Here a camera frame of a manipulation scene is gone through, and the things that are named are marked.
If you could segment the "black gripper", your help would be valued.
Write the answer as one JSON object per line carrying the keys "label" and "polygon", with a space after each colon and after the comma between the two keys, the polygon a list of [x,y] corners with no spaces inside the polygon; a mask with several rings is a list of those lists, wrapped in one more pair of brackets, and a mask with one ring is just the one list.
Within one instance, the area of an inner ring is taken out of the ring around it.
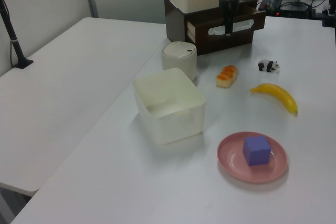
{"label": "black gripper", "polygon": [[234,13],[238,10],[239,0],[219,0],[219,9],[223,15],[225,24],[225,35],[230,36],[233,32],[233,18]]}

